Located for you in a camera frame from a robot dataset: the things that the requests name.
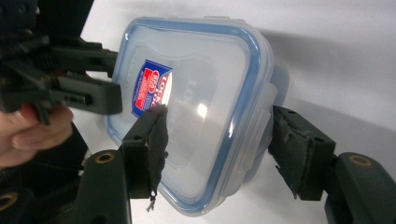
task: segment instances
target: white background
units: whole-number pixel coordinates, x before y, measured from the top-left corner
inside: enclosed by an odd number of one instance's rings
[[[227,16],[256,27],[276,57],[277,102],[329,135],[337,154],[370,156],[396,179],[396,1],[96,0],[82,37],[118,51],[124,29],[141,16]],[[116,148],[103,117],[74,112],[92,151]],[[275,165],[266,155],[253,182],[203,217],[184,217],[159,196],[150,213],[149,200],[132,201],[133,221],[326,223],[324,201],[294,200]]]

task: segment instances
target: container lid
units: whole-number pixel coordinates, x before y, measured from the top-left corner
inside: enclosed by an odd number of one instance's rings
[[[123,111],[106,118],[107,132],[120,145],[145,109],[167,104],[169,156],[159,191],[179,212],[200,216],[243,182],[246,168],[241,175],[237,167],[252,161],[270,117],[274,99],[261,101],[272,67],[270,46],[242,21],[137,19],[113,75]]]

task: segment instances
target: black metal bracket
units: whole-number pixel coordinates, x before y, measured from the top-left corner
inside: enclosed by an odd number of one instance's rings
[[[329,223],[396,221],[396,184],[375,160],[357,153],[333,155],[334,141],[287,108],[274,106],[269,152],[294,196],[320,201]]]

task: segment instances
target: human hand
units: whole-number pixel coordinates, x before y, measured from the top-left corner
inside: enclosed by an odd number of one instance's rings
[[[49,126],[38,122],[30,105],[15,113],[0,112],[0,170],[31,160],[39,150],[59,146],[73,132],[72,119],[65,105],[50,111]]]

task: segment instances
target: label sticker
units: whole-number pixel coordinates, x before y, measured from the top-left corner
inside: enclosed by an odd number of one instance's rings
[[[146,60],[134,85],[132,113],[140,117],[143,111],[166,105],[172,89],[172,68]]]

